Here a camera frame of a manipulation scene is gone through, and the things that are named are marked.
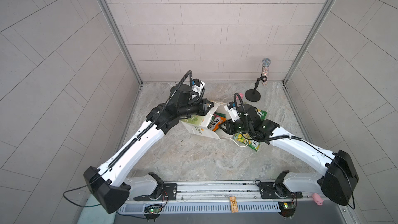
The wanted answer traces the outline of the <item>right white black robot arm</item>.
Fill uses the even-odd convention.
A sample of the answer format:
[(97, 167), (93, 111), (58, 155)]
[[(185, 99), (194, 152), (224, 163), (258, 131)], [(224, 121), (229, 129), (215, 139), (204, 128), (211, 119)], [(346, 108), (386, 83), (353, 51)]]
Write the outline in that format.
[(280, 148), (308, 164), (315, 174), (282, 172), (275, 187), (282, 184), (290, 192), (308, 192), (325, 195), (329, 200), (355, 209), (354, 190), (359, 176), (347, 152), (333, 152), (293, 135), (279, 124), (261, 120), (255, 108), (245, 104), (238, 93), (233, 96), (237, 120), (226, 122), (225, 133), (241, 134), (257, 143)]

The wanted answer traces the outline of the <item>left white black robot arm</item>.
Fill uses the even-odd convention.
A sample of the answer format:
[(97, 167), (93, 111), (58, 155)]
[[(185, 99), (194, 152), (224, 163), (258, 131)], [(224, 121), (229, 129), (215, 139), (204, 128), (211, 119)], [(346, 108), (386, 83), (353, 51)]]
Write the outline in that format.
[(84, 171), (86, 187), (107, 213), (115, 213), (134, 190), (138, 190), (139, 196), (160, 194), (163, 181), (153, 173), (132, 185), (125, 183), (125, 179), (142, 156), (181, 119), (207, 115), (214, 104), (203, 97), (204, 92), (205, 84), (193, 79), (192, 71), (187, 71), (171, 88), (167, 101), (151, 110), (139, 130), (120, 150), (98, 168), (88, 167)]

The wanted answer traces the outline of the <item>white paper shopping bag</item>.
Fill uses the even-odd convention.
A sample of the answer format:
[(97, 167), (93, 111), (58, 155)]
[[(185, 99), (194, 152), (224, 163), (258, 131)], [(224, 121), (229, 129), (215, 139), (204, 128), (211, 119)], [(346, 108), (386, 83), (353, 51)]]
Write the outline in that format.
[(195, 134), (217, 140), (231, 140), (234, 142), (234, 140), (232, 139), (233, 135), (228, 135), (223, 130), (223, 128), (225, 128), (224, 123), (221, 124), (215, 132), (207, 128), (215, 112), (225, 114), (226, 118), (228, 118), (227, 112), (224, 109), (226, 103), (214, 102), (214, 104), (214, 107), (208, 112), (206, 116), (193, 115), (188, 119), (183, 119), (181, 123), (190, 134)]

